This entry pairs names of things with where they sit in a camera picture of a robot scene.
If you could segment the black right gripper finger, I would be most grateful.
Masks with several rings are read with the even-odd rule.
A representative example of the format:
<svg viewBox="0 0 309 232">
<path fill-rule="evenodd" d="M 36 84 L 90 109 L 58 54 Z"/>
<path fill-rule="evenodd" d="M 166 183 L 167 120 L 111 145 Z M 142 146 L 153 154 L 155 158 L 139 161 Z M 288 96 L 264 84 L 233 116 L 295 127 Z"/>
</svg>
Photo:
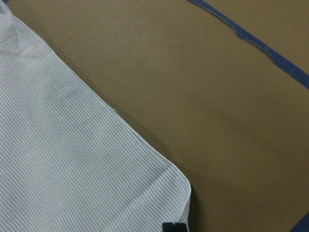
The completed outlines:
<svg viewBox="0 0 309 232">
<path fill-rule="evenodd" d="M 165 222 L 162 224 L 162 232 L 186 232 L 186 224 Z"/>
</svg>

